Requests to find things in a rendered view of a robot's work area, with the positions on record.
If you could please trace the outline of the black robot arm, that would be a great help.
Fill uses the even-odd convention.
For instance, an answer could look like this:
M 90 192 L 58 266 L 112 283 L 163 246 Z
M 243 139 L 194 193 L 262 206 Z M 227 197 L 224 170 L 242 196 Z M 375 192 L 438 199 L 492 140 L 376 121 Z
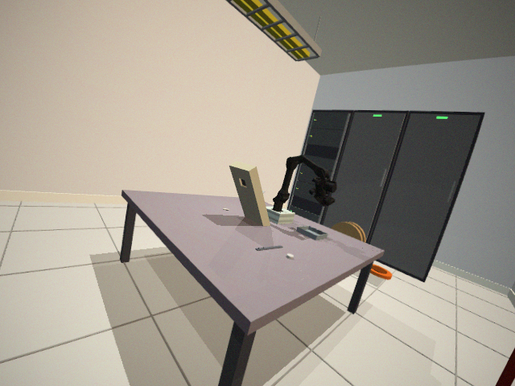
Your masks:
M 336 182 L 330 180 L 328 169 L 318 166 L 305 155 L 289 157 L 286 160 L 286 174 L 283 180 L 282 188 L 278 192 L 277 196 L 273 198 L 274 206 L 271 208 L 272 210 L 282 211 L 283 204 L 289 199 L 290 196 L 290 193 L 288 193 L 288 188 L 290 186 L 293 172 L 297 165 L 302 162 L 309 166 L 320 177 L 317 178 L 315 176 L 312 179 L 312 182 L 315 182 L 315 187 L 317 190 L 324 189 L 327 192 L 327 195 L 329 195 L 329 192 L 334 193 L 336 191 Z

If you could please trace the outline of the cream panel with round hole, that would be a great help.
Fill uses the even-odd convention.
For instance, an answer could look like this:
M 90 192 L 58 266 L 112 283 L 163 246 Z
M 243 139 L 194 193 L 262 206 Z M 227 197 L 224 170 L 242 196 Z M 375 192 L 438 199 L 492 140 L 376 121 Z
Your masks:
M 235 161 L 229 168 L 245 217 L 261 226 L 270 226 L 257 167 Z

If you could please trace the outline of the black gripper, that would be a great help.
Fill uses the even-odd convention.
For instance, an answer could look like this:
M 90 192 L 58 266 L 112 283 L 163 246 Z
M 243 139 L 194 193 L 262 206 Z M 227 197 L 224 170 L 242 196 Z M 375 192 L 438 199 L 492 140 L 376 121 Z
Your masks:
M 326 195 L 327 192 L 324 189 L 317 190 L 316 187 L 313 187 L 309 190 L 309 192 L 311 195 L 313 195 L 313 193 L 315 192 L 314 197 L 319 201 L 320 204 L 323 204 L 324 207 L 325 205 L 330 206 L 330 204 L 335 202 L 335 199 L 333 199 L 331 196 Z

